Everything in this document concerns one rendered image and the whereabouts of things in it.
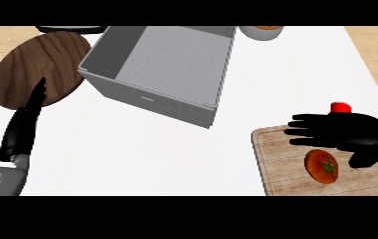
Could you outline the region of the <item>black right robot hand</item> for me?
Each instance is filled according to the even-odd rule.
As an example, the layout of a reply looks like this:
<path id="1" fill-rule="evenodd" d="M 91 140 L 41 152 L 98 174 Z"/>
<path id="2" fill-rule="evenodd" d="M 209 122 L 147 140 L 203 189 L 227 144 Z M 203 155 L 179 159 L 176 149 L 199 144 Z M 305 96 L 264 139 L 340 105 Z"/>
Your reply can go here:
<path id="1" fill-rule="evenodd" d="M 352 152 L 352 168 L 378 163 L 378 118 L 359 113 L 297 114 L 289 123 L 293 145 L 336 148 Z"/>

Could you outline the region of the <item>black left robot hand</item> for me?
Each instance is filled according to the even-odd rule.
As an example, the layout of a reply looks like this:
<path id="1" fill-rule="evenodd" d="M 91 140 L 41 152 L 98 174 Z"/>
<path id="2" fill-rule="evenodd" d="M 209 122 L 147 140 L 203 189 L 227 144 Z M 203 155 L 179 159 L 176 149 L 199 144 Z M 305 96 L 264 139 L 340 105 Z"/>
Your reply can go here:
<path id="1" fill-rule="evenodd" d="M 2 162 L 12 162 L 12 157 L 20 154 L 32 154 L 45 99 L 46 78 L 42 78 L 33 89 L 27 105 L 17 110 L 8 124 L 0 145 Z"/>

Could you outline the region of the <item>red tomato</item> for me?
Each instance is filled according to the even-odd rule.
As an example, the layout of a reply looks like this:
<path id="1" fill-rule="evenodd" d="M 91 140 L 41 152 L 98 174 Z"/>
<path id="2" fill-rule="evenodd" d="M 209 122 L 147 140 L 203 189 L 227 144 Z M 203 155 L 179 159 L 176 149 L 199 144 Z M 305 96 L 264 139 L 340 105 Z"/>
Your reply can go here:
<path id="1" fill-rule="evenodd" d="M 315 149 L 306 154 L 305 168 L 320 183 L 333 184 L 337 181 L 339 162 L 327 151 Z"/>

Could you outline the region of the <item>pale wooden cutting board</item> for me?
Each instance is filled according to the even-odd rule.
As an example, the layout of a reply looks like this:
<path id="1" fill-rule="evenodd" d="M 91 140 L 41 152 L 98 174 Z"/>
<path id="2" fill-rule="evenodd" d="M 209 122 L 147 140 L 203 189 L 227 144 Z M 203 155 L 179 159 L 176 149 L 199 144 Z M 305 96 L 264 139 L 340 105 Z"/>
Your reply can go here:
<path id="1" fill-rule="evenodd" d="M 252 142 L 269 196 L 378 196 L 378 163 L 371 168 L 349 166 L 351 152 L 324 148 L 339 162 L 339 179 L 331 184 L 318 182 L 305 167 L 309 146 L 290 144 L 287 126 L 261 128 L 252 133 Z"/>

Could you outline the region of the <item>round dark wooden board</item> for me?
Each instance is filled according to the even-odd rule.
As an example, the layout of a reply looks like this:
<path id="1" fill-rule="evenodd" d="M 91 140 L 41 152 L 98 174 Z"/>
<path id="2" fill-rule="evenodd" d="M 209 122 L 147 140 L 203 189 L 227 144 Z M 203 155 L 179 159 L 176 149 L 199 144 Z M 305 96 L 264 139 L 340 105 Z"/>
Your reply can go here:
<path id="1" fill-rule="evenodd" d="M 0 61 L 0 106 L 11 110 L 24 106 L 42 78 L 44 105 L 60 102 L 85 80 L 79 65 L 91 49 L 86 38 L 75 32 L 51 32 L 26 41 Z"/>

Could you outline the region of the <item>grey open box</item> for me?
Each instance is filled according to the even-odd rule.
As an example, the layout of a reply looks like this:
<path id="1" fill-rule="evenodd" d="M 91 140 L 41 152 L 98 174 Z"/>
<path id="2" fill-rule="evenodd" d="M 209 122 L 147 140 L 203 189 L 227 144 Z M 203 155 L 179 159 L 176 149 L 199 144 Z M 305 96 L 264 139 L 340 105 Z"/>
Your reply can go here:
<path id="1" fill-rule="evenodd" d="M 101 94 L 197 126 L 213 126 L 233 26 L 111 26 L 79 72 Z"/>

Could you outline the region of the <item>red cylinder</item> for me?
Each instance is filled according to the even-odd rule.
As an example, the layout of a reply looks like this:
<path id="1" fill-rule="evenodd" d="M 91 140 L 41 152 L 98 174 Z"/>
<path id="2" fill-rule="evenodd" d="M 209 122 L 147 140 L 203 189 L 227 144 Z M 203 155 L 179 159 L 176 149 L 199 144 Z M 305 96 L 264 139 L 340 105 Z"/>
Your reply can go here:
<path id="1" fill-rule="evenodd" d="M 333 102 L 331 103 L 331 112 L 333 113 L 351 113 L 352 106 L 345 102 Z"/>

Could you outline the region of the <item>black flat object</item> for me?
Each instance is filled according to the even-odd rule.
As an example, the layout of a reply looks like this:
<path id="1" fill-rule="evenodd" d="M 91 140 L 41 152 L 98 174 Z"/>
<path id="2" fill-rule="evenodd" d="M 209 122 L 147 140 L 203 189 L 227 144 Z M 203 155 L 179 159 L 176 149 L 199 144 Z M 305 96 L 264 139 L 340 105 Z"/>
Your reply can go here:
<path id="1" fill-rule="evenodd" d="M 77 34 L 100 34 L 104 33 L 108 26 L 36 26 L 41 32 L 75 32 Z"/>

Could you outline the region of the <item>grey cup with orange content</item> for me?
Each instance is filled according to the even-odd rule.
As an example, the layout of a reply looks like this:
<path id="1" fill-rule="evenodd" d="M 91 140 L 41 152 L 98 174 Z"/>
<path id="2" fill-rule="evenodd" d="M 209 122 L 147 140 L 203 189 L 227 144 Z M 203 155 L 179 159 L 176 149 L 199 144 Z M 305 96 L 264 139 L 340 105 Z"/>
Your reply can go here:
<path id="1" fill-rule="evenodd" d="M 283 26 L 241 26 L 240 29 L 246 34 L 246 36 L 250 37 L 252 39 L 259 41 L 271 41 L 280 36 L 284 30 L 284 27 Z"/>

